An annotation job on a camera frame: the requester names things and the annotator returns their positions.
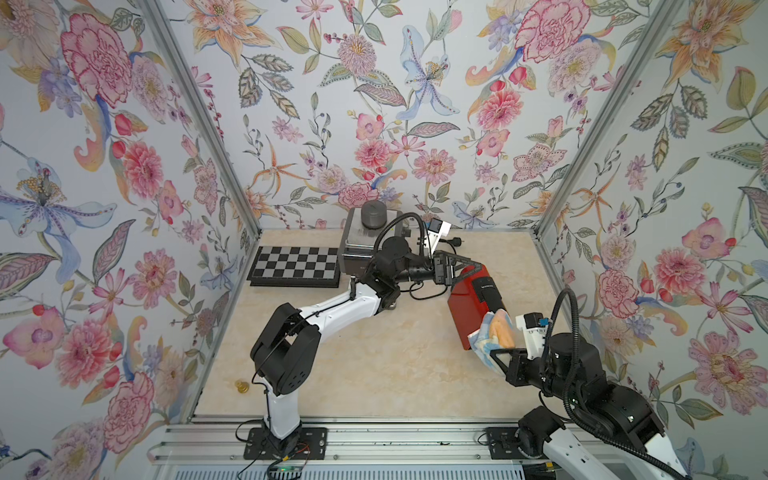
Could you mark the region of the red capsule coffee machine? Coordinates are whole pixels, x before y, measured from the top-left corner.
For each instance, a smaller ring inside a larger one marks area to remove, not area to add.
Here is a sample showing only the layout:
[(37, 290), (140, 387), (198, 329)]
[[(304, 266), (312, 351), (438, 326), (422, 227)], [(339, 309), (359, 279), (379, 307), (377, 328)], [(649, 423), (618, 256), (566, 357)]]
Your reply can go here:
[(485, 265), (452, 288), (447, 304), (466, 351), (471, 349), (470, 335), (480, 329), (485, 315), (505, 308), (502, 295)]

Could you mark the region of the grey steel coffee machine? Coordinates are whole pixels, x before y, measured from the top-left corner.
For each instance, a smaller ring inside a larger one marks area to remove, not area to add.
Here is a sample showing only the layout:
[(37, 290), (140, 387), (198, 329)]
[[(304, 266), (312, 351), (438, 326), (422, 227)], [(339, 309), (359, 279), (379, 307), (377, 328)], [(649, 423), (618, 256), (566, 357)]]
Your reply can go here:
[[(351, 208), (339, 246), (339, 266), (342, 273), (350, 277), (362, 277), (370, 260), (376, 255), (374, 247), (385, 227), (402, 215), (391, 210), (379, 200), (366, 201), (361, 207)], [(395, 252), (410, 252), (403, 221), (390, 228), (378, 244), (378, 253), (386, 252), (393, 257)]]

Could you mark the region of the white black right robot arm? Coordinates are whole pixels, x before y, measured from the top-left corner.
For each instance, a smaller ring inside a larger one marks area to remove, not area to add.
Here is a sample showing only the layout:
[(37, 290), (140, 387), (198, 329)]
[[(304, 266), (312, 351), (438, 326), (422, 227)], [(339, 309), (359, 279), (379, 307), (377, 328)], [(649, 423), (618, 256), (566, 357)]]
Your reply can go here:
[(686, 479), (665, 425), (635, 390), (608, 379), (598, 349), (581, 335), (576, 294), (564, 288), (552, 313), (521, 316), (525, 345), (496, 349), (491, 357), (508, 384), (535, 387), (561, 401), (559, 416), (539, 406), (517, 423), (512, 445), (529, 459), (546, 458), (575, 479), (612, 479), (614, 473), (570, 430), (623, 455), (638, 479)]

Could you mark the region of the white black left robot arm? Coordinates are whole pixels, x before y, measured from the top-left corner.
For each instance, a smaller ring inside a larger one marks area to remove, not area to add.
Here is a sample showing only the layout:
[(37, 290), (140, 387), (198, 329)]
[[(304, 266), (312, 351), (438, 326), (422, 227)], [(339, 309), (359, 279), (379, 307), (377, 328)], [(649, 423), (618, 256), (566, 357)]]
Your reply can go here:
[(264, 436), (284, 452), (299, 441), (298, 391), (326, 338), (393, 309), (403, 293), (403, 282), (432, 282), (451, 290), (483, 268), (467, 257), (437, 249), (450, 231), (446, 222), (425, 224), (415, 213), (392, 217), (378, 201), (358, 211), (359, 224), (374, 242), (363, 268), (352, 274), (347, 291), (311, 306), (278, 306), (250, 352), (254, 377), (265, 384)]

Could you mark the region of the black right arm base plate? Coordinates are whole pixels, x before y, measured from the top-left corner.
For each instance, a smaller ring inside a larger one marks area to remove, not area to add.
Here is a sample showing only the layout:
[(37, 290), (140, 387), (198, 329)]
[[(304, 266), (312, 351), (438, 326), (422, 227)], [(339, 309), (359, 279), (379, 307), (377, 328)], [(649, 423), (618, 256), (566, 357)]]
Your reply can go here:
[(530, 460), (521, 449), (517, 427), (488, 427), (478, 438), (492, 460)]

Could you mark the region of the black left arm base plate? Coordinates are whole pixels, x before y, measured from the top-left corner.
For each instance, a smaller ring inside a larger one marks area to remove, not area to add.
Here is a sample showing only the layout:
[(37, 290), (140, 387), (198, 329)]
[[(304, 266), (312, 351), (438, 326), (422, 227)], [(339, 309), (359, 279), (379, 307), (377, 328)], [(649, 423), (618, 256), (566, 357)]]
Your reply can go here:
[(328, 446), (328, 429), (302, 427), (278, 439), (268, 428), (252, 428), (245, 443), (245, 460), (324, 460)]

